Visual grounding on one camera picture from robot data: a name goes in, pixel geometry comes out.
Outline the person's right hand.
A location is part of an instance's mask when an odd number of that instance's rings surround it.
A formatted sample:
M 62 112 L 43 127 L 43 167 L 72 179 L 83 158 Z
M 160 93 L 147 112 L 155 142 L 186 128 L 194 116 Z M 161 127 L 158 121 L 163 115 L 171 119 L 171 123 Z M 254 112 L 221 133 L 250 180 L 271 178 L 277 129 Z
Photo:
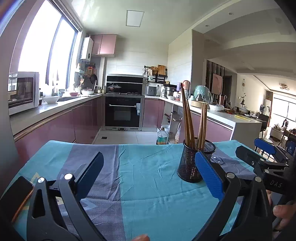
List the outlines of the person's right hand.
M 273 207 L 273 214 L 277 218 L 281 218 L 280 223 L 275 227 L 276 231 L 283 230 L 295 214 L 295 203 L 286 205 L 275 205 Z

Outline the person's left hand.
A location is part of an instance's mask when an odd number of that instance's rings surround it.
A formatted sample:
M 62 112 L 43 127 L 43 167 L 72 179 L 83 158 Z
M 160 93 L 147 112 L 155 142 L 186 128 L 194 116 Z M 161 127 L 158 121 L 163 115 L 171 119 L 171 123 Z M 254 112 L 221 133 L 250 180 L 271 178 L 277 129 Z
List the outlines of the person's left hand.
M 148 235 L 143 234 L 139 235 L 138 237 L 135 237 L 132 241 L 150 241 L 150 238 Z

